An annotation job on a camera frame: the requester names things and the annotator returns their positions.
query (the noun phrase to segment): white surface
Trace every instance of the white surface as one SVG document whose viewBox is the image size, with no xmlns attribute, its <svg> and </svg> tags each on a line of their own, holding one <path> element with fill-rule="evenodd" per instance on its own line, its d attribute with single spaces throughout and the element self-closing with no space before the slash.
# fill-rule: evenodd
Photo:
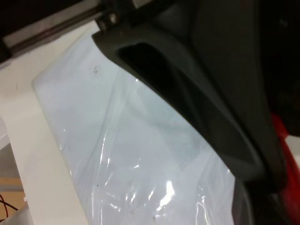
<svg viewBox="0 0 300 225">
<path fill-rule="evenodd" d="M 90 35 L 33 86 L 91 225 L 233 224 L 224 163 Z"/>
<path fill-rule="evenodd" d="M 0 117 L 0 150 L 9 144 L 8 132 L 3 119 Z"/>
<path fill-rule="evenodd" d="M 285 141 L 289 146 L 292 155 L 294 156 L 298 168 L 300 169 L 300 138 L 290 135 L 286 138 Z"/>
<path fill-rule="evenodd" d="M 88 224 L 31 84 L 93 24 L 29 52 L 0 70 L 0 117 L 8 131 L 35 225 Z"/>
</svg>

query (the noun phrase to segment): clear plastic wrap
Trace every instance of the clear plastic wrap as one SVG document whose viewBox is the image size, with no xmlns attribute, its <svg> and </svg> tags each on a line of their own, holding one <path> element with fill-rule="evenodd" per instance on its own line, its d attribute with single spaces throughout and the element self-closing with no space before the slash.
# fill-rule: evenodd
<svg viewBox="0 0 300 225">
<path fill-rule="evenodd" d="M 89 223 L 233 224 L 221 159 L 90 35 L 33 82 Z"/>
</svg>

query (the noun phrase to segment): red cable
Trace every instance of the red cable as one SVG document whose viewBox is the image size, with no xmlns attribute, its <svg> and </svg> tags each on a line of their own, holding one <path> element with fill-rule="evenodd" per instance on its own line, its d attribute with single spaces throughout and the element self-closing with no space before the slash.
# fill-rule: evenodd
<svg viewBox="0 0 300 225">
<path fill-rule="evenodd" d="M 3 202 L 5 202 L 1 194 L 0 194 L 0 198 Z M 8 218 L 8 209 L 6 208 L 6 204 L 4 204 L 4 208 L 5 208 L 5 212 L 6 212 L 6 218 Z"/>
<path fill-rule="evenodd" d="M 283 155 L 286 162 L 287 185 L 282 191 L 282 197 L 285 208 L 295 224 L 300 225 L 300 170 L 295 162 L 295 159 L 290 151 L 290 148 L 285 142 L 289 135 L 281 119 L 273 114 L 273 122 L 275 130 L 279 137 Z"/>
</svg>

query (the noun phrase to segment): black cable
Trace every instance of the black cable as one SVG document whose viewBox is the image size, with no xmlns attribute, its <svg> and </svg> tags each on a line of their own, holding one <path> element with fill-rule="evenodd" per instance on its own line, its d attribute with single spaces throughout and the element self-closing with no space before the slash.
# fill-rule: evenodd
<svg viewBox="0 0 300 225">
<path fill-rule="evenodd" d="M 5 204 L 5 205 L 7 205 L 8 207 L 10 207 L 10 208 L 12 208 L 12 209 L 18 211 L 18 209 L 17 209 L 15 206 L 12 206 L 11 204 L 9 204 L 9 203 L 7 203 L 7 202 L 4 202 L 4 201 L 0 200 L 0 203 Z"/>
</svg>

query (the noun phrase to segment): plastic sheet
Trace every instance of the plastic sheet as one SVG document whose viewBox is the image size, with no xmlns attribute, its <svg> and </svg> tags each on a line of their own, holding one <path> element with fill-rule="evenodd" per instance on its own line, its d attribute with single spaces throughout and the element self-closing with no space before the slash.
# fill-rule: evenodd
<svg viewBox="0 0 300 225">
<path fill-rule="evenodd" d="M 221 159 L 90 34 L 33 87 L 91 225 L 233 224 L 234 177 Z"/>
</svg>

